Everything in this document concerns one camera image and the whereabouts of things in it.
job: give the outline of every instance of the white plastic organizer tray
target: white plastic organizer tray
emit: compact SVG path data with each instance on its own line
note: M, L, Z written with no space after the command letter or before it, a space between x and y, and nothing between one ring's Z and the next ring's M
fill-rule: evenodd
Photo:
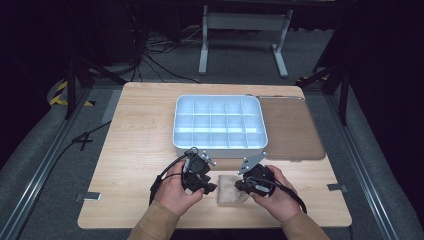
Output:
M249 95L180 96L173 142L179 156L192 147L212 159L260 154L268 143L260 103Z

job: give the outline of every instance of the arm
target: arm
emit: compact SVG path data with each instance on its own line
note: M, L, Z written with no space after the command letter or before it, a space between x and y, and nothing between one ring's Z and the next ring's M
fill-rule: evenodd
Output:
M183 166L184 161L180 161L169 169L154 201L133 228L128 239L169 239L180 217L203 198L202 189L191 195L185 193L181 184Z
M272 165L267 167L274 173L275 179L297 193L279 168ZM281 223L281 227L288 239L329 239L318 224L300 210L299 204L281 189L276 188L270 197L262 197L255 193L250 195L257 204L268 210Z

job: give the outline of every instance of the aluminum rail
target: aluminum rail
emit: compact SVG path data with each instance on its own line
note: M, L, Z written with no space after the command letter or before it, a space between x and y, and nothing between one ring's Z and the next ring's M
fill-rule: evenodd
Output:
M336 119L337 126L340 130L340 133L342 134L346 146L348 147L353 169L356 173L356 176L358 177L359 183L361 184L362 190L365 193L365 197L367 198L367 201L371 207L371 210L374 214L374 217L377 221L377 224L384 239L399 239L386 213L386 210L384 209L380 196L367 172L367 169L362 161L358 149L356 148L352 135L349 129L343 126L342 122L339 119L337 102L334 99L334 96L325 95L324 98L331 110L331 114Z
M47 182L49 174L53 170L54 165L58 160L57 157L60 153L59 150L62 147L65 137L69 132L76 116L78 115L78 112L81 110L85 101L88 99L90 92L91 89L81 89L75 112L68 120L64 120L60 126L52 145L44 156L34 176L29 181L23 195L21 196L21 199L19 200L8 221L3 227L0 233L0 240L11 240L19 238L25 223L27 222L32 210L35 207L35 204L37 203L37 199L40 196L45 183Z

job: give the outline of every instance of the metal stand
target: metal stand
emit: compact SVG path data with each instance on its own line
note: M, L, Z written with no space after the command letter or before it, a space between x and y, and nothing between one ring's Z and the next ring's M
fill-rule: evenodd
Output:
M205 5L203 7L203 40L202 50L200 52L199 74L206 74L208 63L208 29L240 29L280 32L279 41L277 44L272 45L272 49L280 76L286 78L288 73L283 56L281 55L281 49L287 35L292 13L292 10L287 11L286 15L210 13L208 12L208 6Z

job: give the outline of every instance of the person's left hand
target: person's left hand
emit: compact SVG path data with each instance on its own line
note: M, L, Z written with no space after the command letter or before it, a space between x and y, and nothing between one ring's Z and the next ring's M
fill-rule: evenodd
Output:
M162 181L154 198L156 202L159 202L180 217L187 212L191 206L203 198L204 192L203 189L199 189L189 195L184 191L181 182L184 164L185 161L179 161L168 170L166 173L167 178Z

